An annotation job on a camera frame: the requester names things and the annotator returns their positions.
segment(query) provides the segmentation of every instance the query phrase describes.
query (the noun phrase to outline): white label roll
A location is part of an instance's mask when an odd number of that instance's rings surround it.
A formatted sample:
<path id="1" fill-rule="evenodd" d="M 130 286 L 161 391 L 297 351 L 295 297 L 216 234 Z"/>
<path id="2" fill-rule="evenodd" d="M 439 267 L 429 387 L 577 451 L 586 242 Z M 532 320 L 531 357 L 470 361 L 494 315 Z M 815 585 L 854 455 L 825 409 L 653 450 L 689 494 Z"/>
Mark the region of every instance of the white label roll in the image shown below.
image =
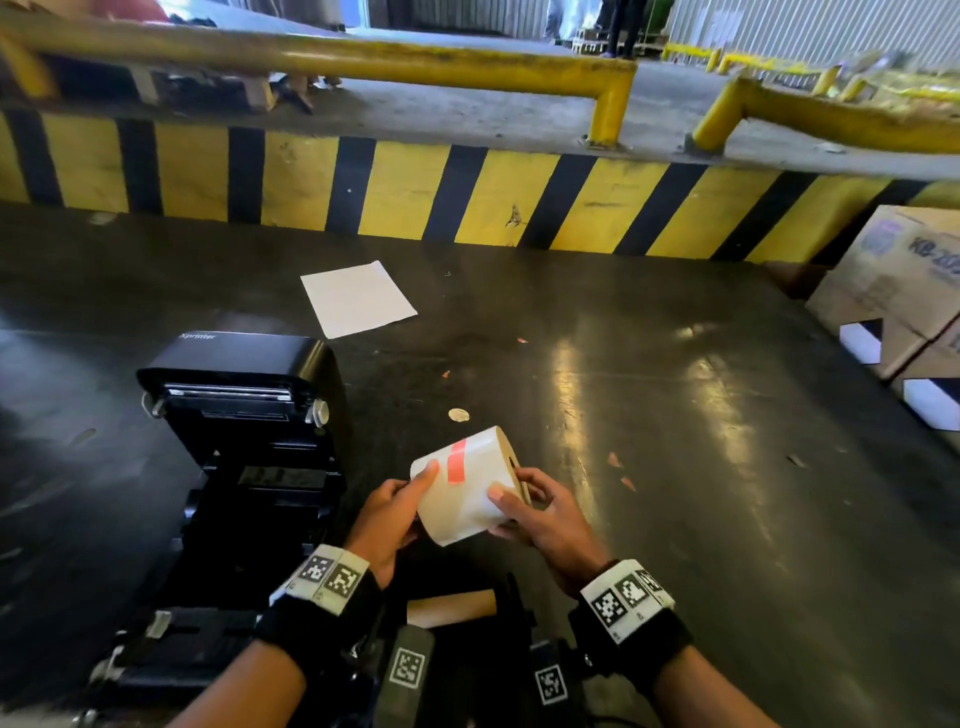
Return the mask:
<path id="1" fill-rule="evenodd" d="M 470 435 L 410 466 L 415 477 L 431 460 L 440 461 L 440 472 L 420 502 L 423 528 L 441 546 L 486 531 L 508 519 L 487 498 L 487 489 L 499 485 L 530 502 L 525 483 L 516 479 L 514 449 L 499 427 Z"/>

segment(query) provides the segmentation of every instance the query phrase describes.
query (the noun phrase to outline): paper roll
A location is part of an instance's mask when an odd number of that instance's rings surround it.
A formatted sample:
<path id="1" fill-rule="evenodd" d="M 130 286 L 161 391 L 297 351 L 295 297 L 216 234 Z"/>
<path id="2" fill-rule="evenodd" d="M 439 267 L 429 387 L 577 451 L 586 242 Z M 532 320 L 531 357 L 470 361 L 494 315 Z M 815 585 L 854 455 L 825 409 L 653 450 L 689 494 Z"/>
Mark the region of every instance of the paper roll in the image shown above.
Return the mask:
<path id="1" fill-rule="evenodd" d="M 493 589 L 434 596 L 430 599 L 414 599 L 407 602 L 407 624 L 414 624 L 423 629 L 495 615 L 496 596 L 493 594 Z"/>
<path id="2" fill-rule="evenodd" d="M 526 484 L 516 479 L 514 449 L 499 427 L 485 429 L 415 460 L 410 466 L 410 477 L 434 459 L 440 461 L 440 472 L 417 512 L 424 530 L 440 546 L 508 520 L 487 498 L 487 489 L 492 485 L 513 491 L 530 502 Z"/>

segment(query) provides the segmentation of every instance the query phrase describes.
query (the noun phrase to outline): yellow and black striped curb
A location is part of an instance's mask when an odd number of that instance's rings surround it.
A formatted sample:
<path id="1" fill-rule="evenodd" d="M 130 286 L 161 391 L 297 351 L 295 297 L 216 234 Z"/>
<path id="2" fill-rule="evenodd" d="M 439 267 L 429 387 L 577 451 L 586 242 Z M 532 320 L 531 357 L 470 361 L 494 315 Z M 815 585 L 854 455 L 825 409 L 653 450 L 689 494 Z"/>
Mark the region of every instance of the yellow and black striped curb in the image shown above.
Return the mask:
<path id="1" fill-rule="evenodd" d="M 451 243 L 830 264 L 877 205 L 960 207 L 960 182 L 8 109 L 0 199 Z"/>

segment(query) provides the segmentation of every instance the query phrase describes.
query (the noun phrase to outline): sheet of paper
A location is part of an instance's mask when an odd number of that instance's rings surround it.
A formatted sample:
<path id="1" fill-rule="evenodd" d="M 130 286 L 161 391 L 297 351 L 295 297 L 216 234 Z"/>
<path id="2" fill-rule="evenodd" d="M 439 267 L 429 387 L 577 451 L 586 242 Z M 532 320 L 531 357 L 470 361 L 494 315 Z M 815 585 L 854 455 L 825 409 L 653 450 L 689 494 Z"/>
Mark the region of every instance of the sheet of paper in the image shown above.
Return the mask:
<path id="1" fill-rule="evenodd" d="M 300 280 L 328 339 L 417 315 L 379 260 Z"/>

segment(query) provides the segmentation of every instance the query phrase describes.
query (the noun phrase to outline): black printer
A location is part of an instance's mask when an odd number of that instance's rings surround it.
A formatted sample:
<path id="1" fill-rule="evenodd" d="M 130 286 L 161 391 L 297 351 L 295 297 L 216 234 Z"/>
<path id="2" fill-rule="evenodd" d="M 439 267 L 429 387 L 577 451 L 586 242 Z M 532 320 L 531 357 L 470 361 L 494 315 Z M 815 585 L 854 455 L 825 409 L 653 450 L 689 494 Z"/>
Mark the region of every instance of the black printer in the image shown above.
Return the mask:
<path id="1" fill-rule="evenodd" d="M 190 331 L 136 376 L 201 482 L 144 586 L 149 605 L 91 675 L 110 704 L 199 690 L 246 646 L 271 593 L 323 541 L 350 447 L 336 359 L 317 339 Z"/>

